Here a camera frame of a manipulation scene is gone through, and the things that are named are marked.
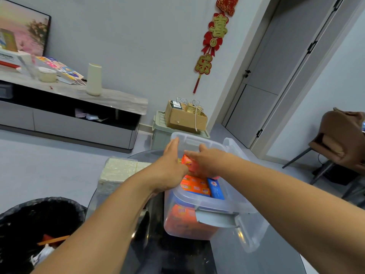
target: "marble countertop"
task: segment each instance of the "marble countertop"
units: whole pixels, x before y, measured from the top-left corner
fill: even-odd
[[[33,80],[19,73],[16,69],[4,65],[0,65],[0,80],[135,114],[145,115],[147,113],[148,100],[146,98],[117,90],[103,88],[100,96],[92,96],[86,92],[85,87],[69,85],[60,81],[45,83]]]

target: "green storage bin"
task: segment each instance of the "green storage bin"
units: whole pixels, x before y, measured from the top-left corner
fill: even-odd
[[[164,149],[170,142],[171,134],[174,132],[191,134],[206,139],[210,138],[210,135],[207,131],[200,131],[200,133],[194,134],[167,127],[164,111],[157,111],[156,115],[153,117],[152,131],[153,131],[153,136],[151,140],[151,150]]]

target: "gray floor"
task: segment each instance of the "gray floor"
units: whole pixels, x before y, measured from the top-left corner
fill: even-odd
[[[234,138],[222,125],[213,127],[212,140],[222,143],[226,137]],[[150,141],[151,134],[139,132],[132,154],[149,150]],[[293,167],[283,170],[280,164],[259,160],[235,141],[255,163],[307,183],[313,178],[307,170]],[[107,158],[131,155],[4,130],[0,130],[0,151],[0,213],[17,204],[50,196],[70,198],[87,206]],[[341,196],[346,189],[334,188],[325,180],[319,180],[316,186],[336,196]]]

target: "black trash bag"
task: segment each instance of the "black trash bag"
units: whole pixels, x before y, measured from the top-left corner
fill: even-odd
[[[84,206],[62,197],[32,200],[0,214],[0,274],[32,272],[30,257],[44,248],[37,245],[43,235],[71,235],[85,216]]]

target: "orange packaging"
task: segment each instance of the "orange packaging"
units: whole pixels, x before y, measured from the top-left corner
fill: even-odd
[[[173,236],[188,239],[210,240],[219,229],[218,227],[199,223],[196,220],[195,210],[174,205],[165,220],[166,232]]]
[[[210,189],[206,180],[186,175],[180,186],[189,192],[210,196]]]
[[[187,155],[182,157],[181,163],[185,164],[189,168],[189,171],[196,171],[198,169],[198,164],[195,161],[189,159]]]

